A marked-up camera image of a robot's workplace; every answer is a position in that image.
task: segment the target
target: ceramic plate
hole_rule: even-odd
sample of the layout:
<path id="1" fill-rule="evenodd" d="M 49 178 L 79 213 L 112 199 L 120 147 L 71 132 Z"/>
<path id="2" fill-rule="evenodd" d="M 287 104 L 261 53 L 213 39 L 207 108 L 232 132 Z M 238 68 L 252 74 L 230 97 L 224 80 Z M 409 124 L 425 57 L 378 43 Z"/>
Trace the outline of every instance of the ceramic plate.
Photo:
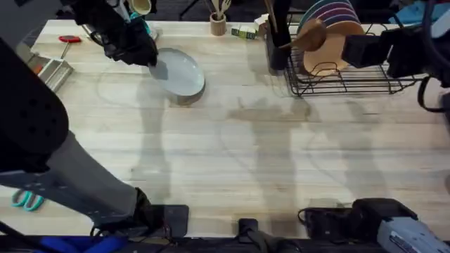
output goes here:
<path id="1" fill-rule="evenodd" d="M 345 36 L 351 34 L 364 34 L 364 30 L 357 21 L 347 20 L 345 15 L 336 16 L 328 20 L 327 39 L 323 46 L 314 52 L 304 52 L 304 68 L 314 76 L 327 76 L 336 70 L 348 66 L 342 59 L 342 50 L 345 45 Z"/>
<path id="2" fill-rule="evenodd" d="M 333 25 L 337 22 L 342 22 L 342 21 L 353 21 L 353 22 L 359 23 L 359 20 L 357 18 L 355 18 L 355 16 L 347 15 L 347 14 L 336 15 L 336 16 L 333 16 L 331 18 L 324 20 L 323 22 L 325 23 L 325 26 L 328 28 L 331 25 Z"/>
<path id="3" fill-rule="evenodd" d="M 173 48 L 160 48 L 156 67 L 150 73 L 168 92 L 178 96 L 193 96 L 202 91 L 205 75 L 192 57 Z"/>
<path id="4" fill-rule="evenodd" d="M 327 4 L 325 6 L 320 7 L 320 9 L 318 9 L 316 12 L 312 13 L 309 16 L 308 20 L 311 20 L 313 18 L 319 18 L 324 13 L 328 13 L 335 9 L 341 9 L 341 8 L 345 8 L 345 9 L 352 11 L 352 14 L 356 16 L 356 13 L 354 12 L 353 7 L 350 4 L 342 3 L 342 2 L 335 2 L 335 3 Z"/>
<path id="5" fill-rule="evenodd" d="M 333 10 L 326 11 L 326 12 L 320 14 L 317 18 L 319 20 L 327 20 L 327 19 L 335 17 L 337 15 L 351 15 L 356 18 L 356 14 L 348 8 L 335 8 Z"/>
<path id="6" fill-rule="evenodd" d="M 318 9 L 321 7 L 331 4 L 331 3 L 345 3 L 348 5 L 351 5 L 348 0 L 320 0 L 317 3 L 315 3 L 311 8 L 308 9 L 308 11 L 303 15 L 300 24 L 297 29 L 297 33 L 302 29 L 303 24 L 306 23 L 306 21 L 309 20 L 312 14 L 314 14 Z"/>

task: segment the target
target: blue object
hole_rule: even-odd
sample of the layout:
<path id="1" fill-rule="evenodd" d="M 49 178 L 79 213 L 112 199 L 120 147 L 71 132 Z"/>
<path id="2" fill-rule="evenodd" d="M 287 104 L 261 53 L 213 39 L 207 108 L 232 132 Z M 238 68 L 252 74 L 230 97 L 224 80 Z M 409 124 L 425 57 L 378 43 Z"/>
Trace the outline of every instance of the blue object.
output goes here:
<path id="1" fill-rule="evenodd" d="M 11 198 L 13 207 L 23 207 L 25 211 L 33 212 L 44 202 L 42 196 L 36 195 L 27 190 L 17 190 Z"/>
<path id="2" fill-rule="evenodd" d="M 110 236 L 98 239 L 100 241 L 87 236 L 48 236 L 43 237 L 40 243 L 64 253 L 110 253 L 129 243 L 126 237 Z"/>
<path id="3" fill-rule="evenodd" d="M 431 16 L 432 21 L 438 20 L 449 9 L 450 3 L 435 4 L 435 9 Z M 402 24 L 416 24 L 422 22 L 424 12 L 425 2 L 416 1 L 414 4 L 401 9 L 396 15 Z M 394 18 L 390 18 L 389 22 L 397 24 Z"/>
<path id="4" fill-rule="evenodd" d="M 129 16 L 129 18 L 135 19 L 135 18 L 142 18 L 142 17 L 141 17 L 138 13 L 133 12 L 133 13 Z M 149 28 L 147 22 L 146 22 L 143 18 L 142 18 L 142 23 L 143 23 L 143 25 L 146 27 L 147 33 L 150 34 L 150 33 L 151 33 L 150 28 Z"/>

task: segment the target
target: dish rack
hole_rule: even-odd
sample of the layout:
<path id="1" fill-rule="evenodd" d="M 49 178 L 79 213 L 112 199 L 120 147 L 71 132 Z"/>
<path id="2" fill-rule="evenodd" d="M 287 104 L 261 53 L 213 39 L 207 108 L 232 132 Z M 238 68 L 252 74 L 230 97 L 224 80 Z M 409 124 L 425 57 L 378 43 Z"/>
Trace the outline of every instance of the dish rack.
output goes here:
<path id="1" fill-rule="evenodd" d="M 293 15 L 304 14 L 304 11 L 290 11 L 288 13 L 288 27 L 290 31 L 297 31 L 298 24 L 292 22 Z M 398 25 L 402 27 L 399 20 L 396 19 Z M 386 30 L 388 28 L 383 24 L 369 24 L 366 34 L 375 35 L 371 30 L 374 25 L 381 25 Z M 269 27 L 266 38 L 266 45 L 269 57 L 273 53 L 271 50 L 274 49 L 274 45 L 269 45 L 272 41 L 271 38 L 271 28 Z M 295 38 L 297 35 L 290 32 L 291 39 Z M 290 55 L 287 57 L 287 64 L 284 69 L 284 75 L 286 81 L 292 91 L 292 94 L 296 96 L 307 96 L 316 94 L 339 94 L 339 93 L 388 93 L 394 94 L 399 91 L 413 86 L 416 82 L 422 81 L 422 77 L 410 76 L 404 78 L 393 79 L 387 76 L 387 69 L 389 65 L 384 63 L 383 65 L 375 65 L 365 68 L 355 68 L 351 65 L 343 70 L 338 70 L 336 68 L 324 69 L 321 71 L 334 70 L 333 74 L 326 76 L 319 76 L 320 72 L 313 75 L 308 73 L 303 68 L 303 53 L 297 50 L 295 47 L 292 48 Z"/>

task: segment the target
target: white plate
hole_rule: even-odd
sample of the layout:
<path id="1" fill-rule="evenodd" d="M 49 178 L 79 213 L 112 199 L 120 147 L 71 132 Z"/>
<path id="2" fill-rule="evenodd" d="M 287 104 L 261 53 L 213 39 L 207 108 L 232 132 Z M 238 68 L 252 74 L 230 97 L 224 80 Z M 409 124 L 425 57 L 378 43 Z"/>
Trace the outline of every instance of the white plate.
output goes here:
<path id="1" fill-rule="evenodd" d="M 156 67 L 150 73 L 168 92 L 178 96 L 193 96 L 205 85 L 205 75 L 192 57 L 173 48 L 158 49 Z"/>

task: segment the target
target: wooden spoon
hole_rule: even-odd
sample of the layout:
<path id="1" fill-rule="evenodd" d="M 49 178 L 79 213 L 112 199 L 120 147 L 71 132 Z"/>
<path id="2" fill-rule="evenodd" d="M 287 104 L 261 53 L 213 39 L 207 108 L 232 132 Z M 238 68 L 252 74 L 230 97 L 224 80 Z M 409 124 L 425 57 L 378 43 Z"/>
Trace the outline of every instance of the wooden spoon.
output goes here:
<path id="1" fill-rule="evenodd" d="M 272 2 L 271 0 L 264 0 L 264 3 L 266 4 L 267 13 L 269 14 L 269 17 L 272 21 L 272 25 L 274 25 L 274 31 L 275 33 L 278 33 L 278 25 L 276 24 L 274 7 L 272 6 Z"/>
<path id="2" fill-rule="evenodd" d="M 316 51 L 326 40 L 326 26 L 322 20 L 311 19 L 306 22 L 297 37 L 289 44 L 279 48 L 296 46 L 301 51 Z"/>

